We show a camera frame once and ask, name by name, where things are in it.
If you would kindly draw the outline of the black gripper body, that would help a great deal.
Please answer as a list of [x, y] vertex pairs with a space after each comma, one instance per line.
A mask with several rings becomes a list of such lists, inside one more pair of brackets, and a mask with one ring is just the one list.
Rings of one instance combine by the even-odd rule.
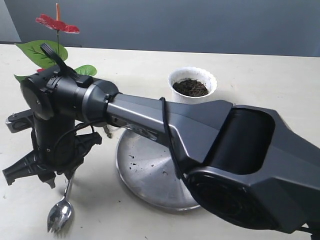
[[102, 143], [92, 123], [35, 119], [31, 132], [31, 175], [72, 175], [93, 146]]

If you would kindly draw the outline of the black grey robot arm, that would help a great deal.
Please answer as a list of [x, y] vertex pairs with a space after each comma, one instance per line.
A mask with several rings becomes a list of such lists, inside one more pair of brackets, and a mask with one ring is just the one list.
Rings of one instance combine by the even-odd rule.
[[38, 175], [54, 186], [70, 178], [105, 124], [132, 130], [169, 149], [177, 176], [204, 209], [242, 228], [320, 236], [320, 150], [272, 109], [224, 100], [174, 103], [119, 92], [106, 80], [54, 66], [20, 83], [29, 109], [11, 115], [16, 133], [31, 129], [33, 150], [3, 174]]

